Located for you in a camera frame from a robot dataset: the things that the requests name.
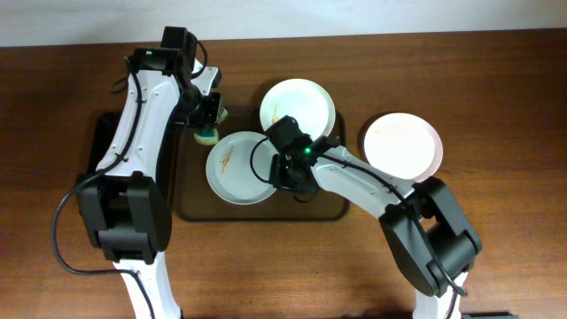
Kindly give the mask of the green yellow sponge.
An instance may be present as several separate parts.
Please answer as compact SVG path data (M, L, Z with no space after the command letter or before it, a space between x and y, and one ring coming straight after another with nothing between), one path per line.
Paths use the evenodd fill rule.
M198 116L194 137L198 144L215 145L220 141L218 126L228 117L225 108L218 108L216 113L205 112Z

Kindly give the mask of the pale blue plate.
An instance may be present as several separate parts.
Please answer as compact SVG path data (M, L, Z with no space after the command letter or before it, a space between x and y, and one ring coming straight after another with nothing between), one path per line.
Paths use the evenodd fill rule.
M267 182L276 149L257 132L225 136L209 152L206 179L216 195L236 205L252 205L271 197L276 188Z

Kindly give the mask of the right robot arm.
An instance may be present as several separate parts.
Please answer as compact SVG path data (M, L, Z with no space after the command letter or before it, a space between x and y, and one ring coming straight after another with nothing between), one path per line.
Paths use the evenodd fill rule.
M463 284L482 242L447 185L388 175L326 136L312 139L284 116L266 136L276 148L269 183L294 193L328 191L379 220L402 275L416 290L414 318L460 318Z

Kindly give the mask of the white plate top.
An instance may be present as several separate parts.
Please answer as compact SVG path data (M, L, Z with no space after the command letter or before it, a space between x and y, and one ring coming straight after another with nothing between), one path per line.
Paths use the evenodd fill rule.
M330 94L316 82L289 79L273 86L260 104L260 125L267 131L284 116L291 116L313 140L333 130L336 109Z

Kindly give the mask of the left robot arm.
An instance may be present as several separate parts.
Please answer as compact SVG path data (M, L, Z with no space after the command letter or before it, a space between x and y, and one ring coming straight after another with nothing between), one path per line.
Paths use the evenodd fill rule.
M165 27L158 48L126 59L128 97L106 153L76 196L90 243L113 263L138 318L180 318L165 251L172 233L167 190L177 129L216 144L228 113L221 71L199 62L204 48L184 27Z

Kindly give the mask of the white plate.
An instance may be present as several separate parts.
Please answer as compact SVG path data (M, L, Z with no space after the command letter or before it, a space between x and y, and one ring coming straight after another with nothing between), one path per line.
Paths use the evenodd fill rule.
M260 104L260 125L267 131L284 116L291 116L313 140L333 130L336 109L330 94L316 82L289 79L273 86Z
M372 121L363 135L362 152L372 167L414 182L434 175L444 157L437 130L410 113L388 113Z

